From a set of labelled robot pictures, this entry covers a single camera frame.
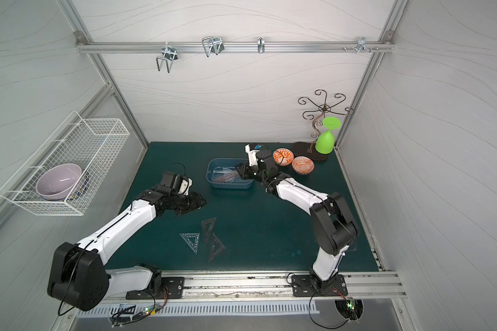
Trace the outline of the dark triangle ruler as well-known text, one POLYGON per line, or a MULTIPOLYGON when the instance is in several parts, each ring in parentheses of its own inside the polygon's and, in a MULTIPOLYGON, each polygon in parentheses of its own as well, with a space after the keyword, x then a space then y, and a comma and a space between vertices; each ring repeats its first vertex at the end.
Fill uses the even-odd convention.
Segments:
POLYGON ((204 236, 204 242, 208 243, 208 240, 210 239, 211 235, 213 234, 213 229, 215 227, 215 222, 217 221, 217 218, 210 218, 207 220, 204 220, 201 222, 201 227, 202 227, 202 233, 204 236))
POLYGON ((219 240, 217 235, 213 233, 211 235, 211 246, 209 250, 208 262, 212 262, 215 258, 221 255, 225 249, 225 245, 219 240))

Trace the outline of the blue plastic storage box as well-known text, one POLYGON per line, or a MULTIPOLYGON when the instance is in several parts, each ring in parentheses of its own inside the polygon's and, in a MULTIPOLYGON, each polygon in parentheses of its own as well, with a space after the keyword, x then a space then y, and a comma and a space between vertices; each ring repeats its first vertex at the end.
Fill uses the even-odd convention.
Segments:
POLYGON ((236 171, 236 165, 247 163, 245 159, 215 158, 208 163, 206 179, 212 188, 248 190, 253 185, 253 179, 241 179, 236 171))

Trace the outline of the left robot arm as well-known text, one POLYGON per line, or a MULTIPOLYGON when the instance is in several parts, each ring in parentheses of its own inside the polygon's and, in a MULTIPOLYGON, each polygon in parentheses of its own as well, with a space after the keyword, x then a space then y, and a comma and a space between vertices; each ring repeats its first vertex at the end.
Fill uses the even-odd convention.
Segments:
POLYGON ((65 242, 54 252, 48 296, 73 308, 89 311, 107 297, 128 292, 162 292, 161 270, 148 265, 107 269, 117 250, 138 230, 166 210, 178 215, 207 204, 200 193, 167 194, 145 190, 113 220, 76 244, 65 242))

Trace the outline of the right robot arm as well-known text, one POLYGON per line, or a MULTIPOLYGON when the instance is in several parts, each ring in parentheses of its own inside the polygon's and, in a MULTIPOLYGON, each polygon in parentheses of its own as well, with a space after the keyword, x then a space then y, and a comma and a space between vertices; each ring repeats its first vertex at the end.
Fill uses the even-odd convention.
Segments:
POLYGON ((320 284, 334 280, 340 262, 356 243, 359 229, 345 198, 339 193, 326 194, 311 189, 276 167, 241 163, 236 171, 242 179, 260 182, 267 193, 288 201, 306 212, 319 245, 318 255, 310 270, 313 281, 320 284))

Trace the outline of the orange patterned bowl left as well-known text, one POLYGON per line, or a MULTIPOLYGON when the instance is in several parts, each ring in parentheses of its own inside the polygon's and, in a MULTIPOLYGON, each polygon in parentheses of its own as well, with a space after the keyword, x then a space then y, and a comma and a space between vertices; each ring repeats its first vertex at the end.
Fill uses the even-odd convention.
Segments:
POLYGON ((278 148, 273 152, 273 159, 278 166, 289 166, 295 159, 295 155, 287 148, 278 148))

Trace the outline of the green table mat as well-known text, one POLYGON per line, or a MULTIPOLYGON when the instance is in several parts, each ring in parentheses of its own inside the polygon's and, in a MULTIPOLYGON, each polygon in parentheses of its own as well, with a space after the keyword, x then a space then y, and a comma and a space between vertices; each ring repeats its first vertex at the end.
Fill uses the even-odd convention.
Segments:
POLYGON ((310 269, 318 253, 310 216, 268 194, 259 183, 248 190, 212 188, 206 174, 208 163, 215 158, 245 159, 247 153, 243 143, 150 144, 125 204, 160 183, 169 171, 188 175, 192 191, 200 193, 207 205, 181 216, 166 211, 121 246, 110 258, 109 268, 148 264, 162 270, 310 269), (214 217, 213 233, 226 249, 209 263, 211 237, 204 242, 201 222, 214 217), (200 233, 197 255, 180 233, 200 233))

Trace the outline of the clear triangle ruler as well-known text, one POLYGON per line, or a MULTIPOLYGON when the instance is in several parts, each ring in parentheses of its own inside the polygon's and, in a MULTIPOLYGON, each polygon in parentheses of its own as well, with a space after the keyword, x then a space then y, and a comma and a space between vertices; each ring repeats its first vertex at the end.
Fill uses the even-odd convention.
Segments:
POLYGON ((180 233, 179 235, 194 254, 197 255, 200 245, 200 233, 180 233))

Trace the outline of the brown metal cup stand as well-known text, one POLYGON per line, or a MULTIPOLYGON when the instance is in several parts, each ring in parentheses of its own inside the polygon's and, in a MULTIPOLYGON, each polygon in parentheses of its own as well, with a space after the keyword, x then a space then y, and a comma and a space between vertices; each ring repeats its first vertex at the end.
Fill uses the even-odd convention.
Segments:
POLYGON ((324 96, 324 101, 322 103, 314 102, 310 97, 300 97, 298 103, 301 106, 313 106, 314 109, 306 110, 302 113, 302 118, 304 120, 310 121, 313 132, 311 134, 312 142, 295 142, 291 148, 293 154, 296 157, 308 157, 313 162, 323 162, 329 158, 329 154, 319 153, 315 146, 319 136, 322 134, 320 128, 323 127, 323 120, 330 115, 338 115, 346 117, 351 108, 345 108, 343 111, 338 112, 334 110, 335 107, 343 103, 347 97, 342 93, 335 93, 334 99, 335 103, 328 103, 328 93, 323 89, 315 90, 314 94, 317 97, 324 96))

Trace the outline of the green plastic goblet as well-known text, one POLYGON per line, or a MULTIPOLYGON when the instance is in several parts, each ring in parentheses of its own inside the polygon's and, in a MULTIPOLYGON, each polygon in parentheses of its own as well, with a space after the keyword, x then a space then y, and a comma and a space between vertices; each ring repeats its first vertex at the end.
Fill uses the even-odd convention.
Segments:
POLYGON ((341 120, 336 117, 325 117, 322 120, 322 126, 326 129, 325 132, 319 135, 315 149, 320 154, 330 154, 334 149, 335 136, 334 131, 340 129, 341 120))

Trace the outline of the lilac bowl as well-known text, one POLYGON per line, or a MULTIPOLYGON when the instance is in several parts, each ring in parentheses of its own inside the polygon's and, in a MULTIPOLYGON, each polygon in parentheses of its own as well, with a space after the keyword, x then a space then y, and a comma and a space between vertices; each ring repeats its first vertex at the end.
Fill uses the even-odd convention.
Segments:
POLYGON ((65 199, 83 174, 77 164, 61 164, 46 171, 37 180, 36 193, 47 201, 65 199))

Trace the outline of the metal hook small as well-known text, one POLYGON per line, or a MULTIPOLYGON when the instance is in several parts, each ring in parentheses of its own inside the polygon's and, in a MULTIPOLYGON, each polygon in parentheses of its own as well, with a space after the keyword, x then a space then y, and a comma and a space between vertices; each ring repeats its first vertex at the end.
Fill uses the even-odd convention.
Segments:
POLYGON ((259 54, 265 53, 265 39, 264 37, 258 37, 257 39, 257 50, 259 54))

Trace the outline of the metal hook middle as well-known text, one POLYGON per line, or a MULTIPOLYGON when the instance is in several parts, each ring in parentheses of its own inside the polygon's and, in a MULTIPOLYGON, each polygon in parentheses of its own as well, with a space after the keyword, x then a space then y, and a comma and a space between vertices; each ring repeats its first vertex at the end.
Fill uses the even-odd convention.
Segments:
POLYGON ((219 55, 224 51, 224 43, 221 37, 204 37, 202 39, 202 46, 207 57, 210 57, 212 54, 219 55))

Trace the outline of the metal hook left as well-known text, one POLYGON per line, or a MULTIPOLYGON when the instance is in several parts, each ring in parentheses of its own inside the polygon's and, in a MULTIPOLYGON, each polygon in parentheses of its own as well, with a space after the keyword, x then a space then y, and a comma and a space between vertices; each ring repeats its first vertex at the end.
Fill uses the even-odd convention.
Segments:
POLYGON ((165 68, 167 73, 170 73, 174 61, 177 59, 178 51, 168 44, 165 45, 164 48, 161 49, 161 55, 156 58, 157 70, 161 71, 163 68, 165 68))

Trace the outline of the metal hook right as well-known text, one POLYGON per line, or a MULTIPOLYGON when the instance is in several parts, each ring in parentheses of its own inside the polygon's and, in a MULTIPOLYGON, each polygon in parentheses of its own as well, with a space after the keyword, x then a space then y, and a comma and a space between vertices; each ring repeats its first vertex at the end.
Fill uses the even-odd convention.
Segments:
POLYGON ((368 46, 367 41, 364 37, 359 38, 356 45, 351 46, 351 47, 343 47, 342 49, 345 52, 354 52, 356 54, 376 53, 379 51, 378 47, 368 46))

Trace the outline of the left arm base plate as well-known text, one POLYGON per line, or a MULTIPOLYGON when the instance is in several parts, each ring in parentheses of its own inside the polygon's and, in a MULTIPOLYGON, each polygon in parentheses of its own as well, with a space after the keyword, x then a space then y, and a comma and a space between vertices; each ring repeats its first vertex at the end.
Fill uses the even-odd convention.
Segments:
POLYGON ((183 277, 163 277, 156 275, 143 290, 134 290, 126 293, 128 300, 143 299, 181 299, 184 289, 183 277))

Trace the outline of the aluminium front rail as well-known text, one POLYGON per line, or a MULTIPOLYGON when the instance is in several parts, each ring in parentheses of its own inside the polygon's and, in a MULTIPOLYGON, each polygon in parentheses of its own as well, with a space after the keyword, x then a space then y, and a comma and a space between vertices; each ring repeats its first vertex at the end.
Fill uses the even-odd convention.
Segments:
MULTIPOLYGON (((289 273, 299 271, 172 271, 163 277, 183 277, 181 299, 174 301, 283 301, 309 299, 294 297, 286 282, 289 273)), ((407 293, 395 272, 340 273, 344 276, 348 296, 354 299, 405 299, 407 293)), ((344 299, 346 297, 316 297, 317 299, 344 299)))

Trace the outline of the aluminium rail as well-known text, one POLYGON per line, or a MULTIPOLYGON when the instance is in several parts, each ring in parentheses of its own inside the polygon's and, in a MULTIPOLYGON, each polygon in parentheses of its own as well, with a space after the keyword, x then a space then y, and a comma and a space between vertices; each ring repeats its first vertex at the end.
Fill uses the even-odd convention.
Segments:
MULTIPOLYGON (((294 297, 286 282, 289 273, 299 271, 172 271, 163 277, 183 277, 181 299, 174 301, 283 301, 309 299, 294 297)), ((340 273, 344 276, 348 296, 354 299, 405 299, 407 293, 395 272, 340 273)), ((316 297, 317 299, 344 299, 346 297, 316 297)))
MULTIPOLYGON (((224 41, 224 54, 259 54, 257 41, 224 41)), ((323 54, 341 53, 343 47, 356 45, 357 41, 267 41, 265 40, 264 54, 323 54)), ((179 55, 204 54, 200 42, 171 42, 167 43, 178 51, 179 55)), ((78 44, 77 49, 82 54, 160 54, 166 43, 153 42, 92 42, 78 44)), ((378 52, 393 52, 394 43, 367 41, 368 46, 378 47, 378 52)))

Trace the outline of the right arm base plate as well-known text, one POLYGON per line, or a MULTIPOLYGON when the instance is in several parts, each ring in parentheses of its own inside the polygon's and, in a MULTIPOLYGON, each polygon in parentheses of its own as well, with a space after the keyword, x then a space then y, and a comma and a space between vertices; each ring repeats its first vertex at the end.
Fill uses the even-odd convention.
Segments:
POLYGON ((294 297, 347 297, 348 289, 341 274, 327 281, 320 281, 315 275, 289 273, 286 282, 291 286, 294 297))

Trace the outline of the aluminium top rail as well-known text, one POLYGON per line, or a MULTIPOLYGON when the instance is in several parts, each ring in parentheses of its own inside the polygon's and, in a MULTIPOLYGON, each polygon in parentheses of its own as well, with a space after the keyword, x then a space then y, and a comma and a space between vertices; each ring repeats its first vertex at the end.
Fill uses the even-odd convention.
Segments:
MULTIPOLYGON (((224 41, 224 54, 259 54, 257 41, 224 41)), ((265 40, 264 54, 323 54, 341 53, 343 47, 356 45, 357 41, 267 41, 265 40)), ((167 43, 178 51, 179 55, 204 54, 200 42, 171 42, 167 43)), ((153 42, 92 42, 78 44, 77 49, 82 54, 160 54, 166 43, 153 42)), ((394 43, 367 41, 368 46, 378 47, 378 52, 393 52, 394 43)))

